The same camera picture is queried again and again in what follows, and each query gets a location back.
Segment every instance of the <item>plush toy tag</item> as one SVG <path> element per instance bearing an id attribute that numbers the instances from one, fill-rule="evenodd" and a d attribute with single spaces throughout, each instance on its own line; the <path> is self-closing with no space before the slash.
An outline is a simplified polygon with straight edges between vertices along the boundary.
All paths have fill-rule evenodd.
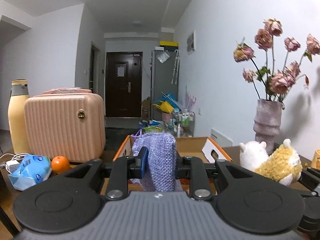
<path id="1" fill-rule="evenodd" d="M 291 165 L 292 165 L 292 166 L 297 166 L 297 165 L 299 164 L 299 160 L 300 160 L 300 158 L 294 159 L 294 160 L 291 162 Z"/>

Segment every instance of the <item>pink suitcase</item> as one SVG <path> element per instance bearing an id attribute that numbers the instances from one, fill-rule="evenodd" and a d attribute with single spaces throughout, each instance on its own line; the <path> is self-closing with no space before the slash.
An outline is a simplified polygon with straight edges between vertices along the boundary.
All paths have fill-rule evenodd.
<path id="1" fill-rule="evenodd" d="M 101 96 L 44 94 L 29 98 L 24 111 L 33 154 L 80 163 L 101 156 L 106 143 Z"/>

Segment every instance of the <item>ribbed gray surface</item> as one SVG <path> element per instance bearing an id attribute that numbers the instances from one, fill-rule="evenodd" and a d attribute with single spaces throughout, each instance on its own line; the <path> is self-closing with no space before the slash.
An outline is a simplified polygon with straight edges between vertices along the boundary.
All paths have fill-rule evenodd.
<path id="1" fill-rule="evenodd" d="M 296 232 L 256 236 L 227 225 L 206 202 L 191 200 L 185 192 L 132 192 L 121 201 L 108 202 L 85 227 L 61 235 L 24 230 L 17 240 L 302 240 Z"/>

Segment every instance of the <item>gray refrigerator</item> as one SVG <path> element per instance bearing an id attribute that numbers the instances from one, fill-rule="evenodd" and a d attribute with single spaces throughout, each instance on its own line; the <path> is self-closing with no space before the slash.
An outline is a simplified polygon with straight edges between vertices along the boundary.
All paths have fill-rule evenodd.
<path id="1" fill-rule="evenodd" d="M 173 84 L 171 84 L 172 73 L 174 69 L 174 61 L 176 57 L 175 52 L 167 52 L 170 57 L 161 63 L 158 60 L 158 55 L 163 53 L 160 50 L 154 50 L 152 52 L 152 68 L 151 68 L 151 103 L 162 97 L 162 92 L 165 94 L 173 94 L 178 99 L 178 82 L 175 84 L 175 78 Z M 154 106 L 151 106 L 151 119 L 161 121 L 162 116 Z"/>

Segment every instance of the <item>flower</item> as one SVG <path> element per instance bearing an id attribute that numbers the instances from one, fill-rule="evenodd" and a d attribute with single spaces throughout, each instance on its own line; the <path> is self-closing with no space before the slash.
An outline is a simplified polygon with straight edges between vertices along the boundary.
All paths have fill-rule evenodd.
<path id="1" fill-rule="evenodd" d="M 293 37 L 288 37 L 284 39 L 284 46 L 288 52 L 291 52 L 299 49 L 301 45 Z"/>
<path id="2" fill-rule="evenodd" d="M 276 94 L 284 95 L 288 89 L 295 84 L 295 79 L 290 75 L 285 75 L 283 72 L 278 72 L 270 78 L 270 90 Z"/>
<path id="3" fill-rule="evenodd" d="M 280 21 L 276 19 L 268 19 L 263 23 L 265 30 L 267 30 L 271 35 L 280 36 L 282 34 L 282 25 Z"/>
<path id="4" fill-rule="evenodd" d="M 300 72 L 299 64 L 296 61 L 291 62 L 290 65 L 284 69 L 284 74 L 292 76 L 293 79 L 296 79 Z"/>
<path id="5" fill-rule="evenodd" d="M 259 49 L 267 51 L 272 47 L 272 37 L 265 29 L 259 29 L 257 35 L 254 37 L 254 42 L 258 44 Z"/>
<path id="6" fill-rule="evenodd" d="M 254 51 L 246 44 L 238 44 L 236 50 L 233 52 L 235 62 L 248 61 L 254 57 Z"/>
<path id="7" fill-rule="evenodd" d="M 245 81 L 248 83 L 253 82 L 253 77 L 257 76 L 257 74 L 250 68 L 243 69 L 242 76 L 244 77 Z"/>
<path id="8" fill-rule="evenodd" d="M 312 55 L 320 54 L 319 41 L 310 33 L 307 37 L 307 51 Z"/>

